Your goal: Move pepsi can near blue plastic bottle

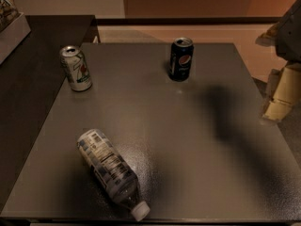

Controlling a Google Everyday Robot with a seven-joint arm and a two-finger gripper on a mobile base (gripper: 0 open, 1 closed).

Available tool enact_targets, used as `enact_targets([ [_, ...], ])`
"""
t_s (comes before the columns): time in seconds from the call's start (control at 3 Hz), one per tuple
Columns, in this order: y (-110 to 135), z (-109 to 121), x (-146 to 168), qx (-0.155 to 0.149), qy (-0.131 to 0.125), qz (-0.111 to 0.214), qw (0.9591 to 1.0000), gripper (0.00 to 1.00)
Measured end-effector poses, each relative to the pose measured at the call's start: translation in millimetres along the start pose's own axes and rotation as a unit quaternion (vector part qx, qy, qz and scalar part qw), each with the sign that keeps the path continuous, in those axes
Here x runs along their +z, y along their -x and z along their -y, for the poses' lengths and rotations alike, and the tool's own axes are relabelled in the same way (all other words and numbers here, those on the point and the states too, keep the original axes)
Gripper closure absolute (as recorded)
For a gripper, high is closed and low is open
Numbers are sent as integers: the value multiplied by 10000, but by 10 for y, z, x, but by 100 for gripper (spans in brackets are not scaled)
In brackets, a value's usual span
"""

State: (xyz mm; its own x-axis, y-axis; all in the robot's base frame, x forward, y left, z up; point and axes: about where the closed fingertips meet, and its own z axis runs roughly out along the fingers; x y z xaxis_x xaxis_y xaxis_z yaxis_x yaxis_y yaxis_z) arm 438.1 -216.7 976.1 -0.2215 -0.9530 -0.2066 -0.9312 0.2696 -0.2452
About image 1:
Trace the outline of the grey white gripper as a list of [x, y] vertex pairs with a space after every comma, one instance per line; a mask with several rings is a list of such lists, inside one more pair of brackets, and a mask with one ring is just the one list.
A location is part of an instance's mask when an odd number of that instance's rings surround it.
[[279, 23], [256, 38], [260, 46], [276, 45], [276, 53], [288, 62], [268, 77], [261, 107], [262, 125], [281, 122], [301, 100], [301, 0], [296, 0]]

